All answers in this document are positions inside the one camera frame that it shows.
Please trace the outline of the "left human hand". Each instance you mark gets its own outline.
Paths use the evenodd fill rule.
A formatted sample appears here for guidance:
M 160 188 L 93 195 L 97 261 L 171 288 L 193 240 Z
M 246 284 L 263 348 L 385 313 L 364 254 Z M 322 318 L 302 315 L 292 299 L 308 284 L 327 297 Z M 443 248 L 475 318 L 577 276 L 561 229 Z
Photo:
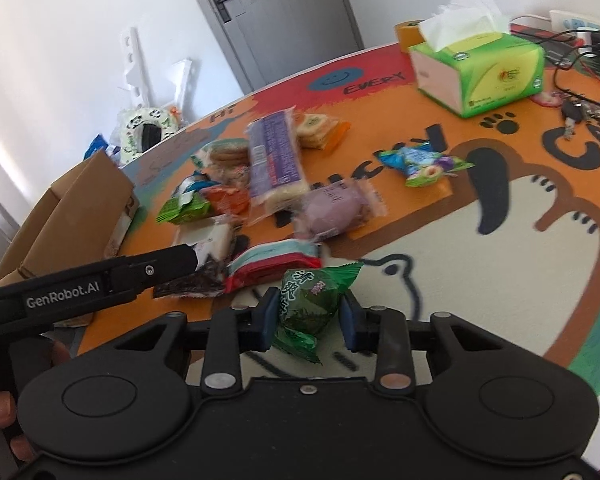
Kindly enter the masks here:
M 50 350 L 50 359 L 54 365 L 62 364 L 71 359 L 70 352 L 64 344 L 59 341 L 53 342 Z M 0 392 L 0 430 L 12 426 L 16 421 L 16 404 L 14 398 L 8 391 Z M 14 437 L 10 441 L 10 449 L 23 462 L 30 462 L 34 459 L 35 452 L 26 437 Z

